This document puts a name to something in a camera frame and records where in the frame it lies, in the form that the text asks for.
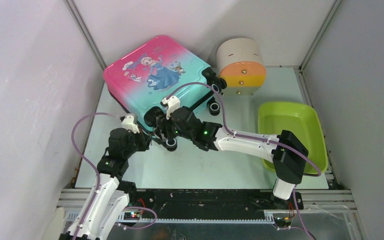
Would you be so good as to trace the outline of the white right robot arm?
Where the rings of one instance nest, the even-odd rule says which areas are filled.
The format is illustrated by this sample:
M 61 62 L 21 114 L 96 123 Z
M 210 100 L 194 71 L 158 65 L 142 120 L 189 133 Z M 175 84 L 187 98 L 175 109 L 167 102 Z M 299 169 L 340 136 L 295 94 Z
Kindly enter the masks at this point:
M 168 148 L 181 137 L 202 151 L 238 152 L 273 163 L 277 179 L 270 201 L 277 209 L 290 204 L 295 187 L 302 182 L 309 151 L 291 131 L 272 135 L 235 131 L 220 123 L 201 121 L 187 107 L 161 114 L 154 123 L 154 133 Z

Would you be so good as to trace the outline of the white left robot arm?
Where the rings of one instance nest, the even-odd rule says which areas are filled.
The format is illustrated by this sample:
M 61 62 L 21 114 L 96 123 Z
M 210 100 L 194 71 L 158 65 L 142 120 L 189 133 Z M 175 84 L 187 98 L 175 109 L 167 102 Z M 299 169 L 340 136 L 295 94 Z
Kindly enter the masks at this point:
M 105 240 L 125 208 L 138 202 L 136 184 L 123 180 L 128 159 L 136 152 L 149 150 L 152 138 L 142 130 L 116 128 L 110 132 L 108 146 L 97 164 L 97 178 L 77 219 L 61 240 Z

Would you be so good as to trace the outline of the pink and teal kids suitcase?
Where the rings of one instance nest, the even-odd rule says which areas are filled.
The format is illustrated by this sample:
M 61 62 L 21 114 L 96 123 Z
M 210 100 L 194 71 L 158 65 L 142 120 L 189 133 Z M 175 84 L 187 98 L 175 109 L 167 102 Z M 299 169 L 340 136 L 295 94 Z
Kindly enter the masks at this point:
M 167 35 L 159 35 L 109 65 L 103 79 L 110 95 L 138 125 L 168 151 L 177 140 L 157 131 L 157 117 L 166 113 L 162 100 L 173 93 L 181 106 L 198 114 L 208 109 L 220 113 L 214 91 L 227 87 L 210 65 Z

